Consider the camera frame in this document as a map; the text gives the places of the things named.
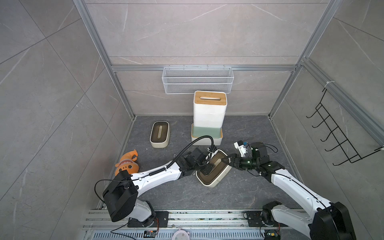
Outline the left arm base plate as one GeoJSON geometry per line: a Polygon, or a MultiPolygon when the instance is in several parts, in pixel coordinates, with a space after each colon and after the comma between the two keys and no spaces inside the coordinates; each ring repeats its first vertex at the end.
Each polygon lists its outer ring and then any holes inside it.
{"type": "Polygon", "coordinates": [[[166,228],[169,222],[169,213],[168,211],[156,211],[154,216],[151,216],[148,220],[144,222],[139,222],[136,219],[130,219],[128,223],[129,228],[166,228]]]}

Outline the green square tissue box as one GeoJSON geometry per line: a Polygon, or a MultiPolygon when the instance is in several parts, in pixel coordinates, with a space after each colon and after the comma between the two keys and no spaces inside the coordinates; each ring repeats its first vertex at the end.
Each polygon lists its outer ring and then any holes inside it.
{"type": "Polygon", "coordinates": [[[222,138],[221,128],[196,127],[192,125],[192,136],[195,138],[202,136],[211,136],[214,139],[222,138]]]}

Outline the bamboo-lid tissue box front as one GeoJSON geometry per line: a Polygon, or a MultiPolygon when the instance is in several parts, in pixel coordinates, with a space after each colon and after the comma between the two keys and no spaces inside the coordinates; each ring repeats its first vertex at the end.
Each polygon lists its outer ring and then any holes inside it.
{"type": "Polygon", "coordinates": [[[221,128],[225,114],[194,112],[194,126],[201,128],[221,128]]]}

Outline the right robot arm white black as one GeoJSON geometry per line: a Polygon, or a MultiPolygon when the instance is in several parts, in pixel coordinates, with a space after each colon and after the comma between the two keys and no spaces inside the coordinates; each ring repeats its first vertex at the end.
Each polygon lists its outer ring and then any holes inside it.
{"type": "Polygon", "coordinates": [[[264,226],[286,225],[312,240],[355,240],[356,234],[346,206],[332,203],[298,181],[280,163],[272,161],[267,146],[261,142],[248,148],[236,145],[239,154],[222,158],[222,162],[241,171],[255,170],[260,177],[279,187],[298,203],[305,213],[287,208],[278,201],[263,206],[264,226]],[[246,157],[247,150],[251,156],[246,157]]]}

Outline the cream box dark lid back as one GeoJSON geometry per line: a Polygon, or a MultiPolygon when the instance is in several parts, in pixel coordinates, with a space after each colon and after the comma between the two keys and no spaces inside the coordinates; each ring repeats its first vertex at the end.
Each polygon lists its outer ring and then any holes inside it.
{"type": "Polygon", "coordinates": [[[153,124],[150,143],[153,148],[162,149],[170,141],[170,124],[166,121],[157,121],[153,124]]]}

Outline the cream box dark lid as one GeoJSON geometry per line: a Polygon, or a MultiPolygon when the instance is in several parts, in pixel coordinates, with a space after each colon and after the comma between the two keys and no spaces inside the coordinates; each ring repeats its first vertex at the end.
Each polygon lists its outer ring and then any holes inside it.
{"type": "Polygon", "coordinates": [[[162,149],[170,141],[170,124],[166,121],[157,121],[153,124],[150,143],[153,148],[162,149]]]}
{"type": "Polygon", "coordinates": [[[196,177],[203,186],[213,188],[228,174],[232,167],[222,162],[227,156],[222,150],[217,150],[209,162],[213,166],[212,171],[207,176],[196,171],[196,177]]]}

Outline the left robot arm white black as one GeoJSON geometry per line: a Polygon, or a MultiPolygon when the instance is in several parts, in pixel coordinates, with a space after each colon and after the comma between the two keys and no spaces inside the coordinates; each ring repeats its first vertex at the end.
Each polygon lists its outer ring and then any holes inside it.
{"type": "Polygon", "coordinates": [[[195,171],[210,173],[213,166],[209,164],[218,152],[214,147],[207,151],[195,148],[192,152],[182,151],[174,160],[155,169],[129,174],[124,170],[112,179],[102,193],[112,222],[125,218],[137,220],[144,227],[152,224],[156,212],[148,201],[138,199],[143,193],[164,183],[190,176],[195,171]]]}

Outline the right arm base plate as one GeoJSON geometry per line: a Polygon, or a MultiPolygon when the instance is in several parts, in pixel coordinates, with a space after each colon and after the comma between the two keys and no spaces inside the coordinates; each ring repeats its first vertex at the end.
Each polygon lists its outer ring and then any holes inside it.
{"type": "Polygon", "coordinates": [[[245,211],[243,218],[247,221],[249,227],[262,227],[272,223],[266,210],[245,211]]]}

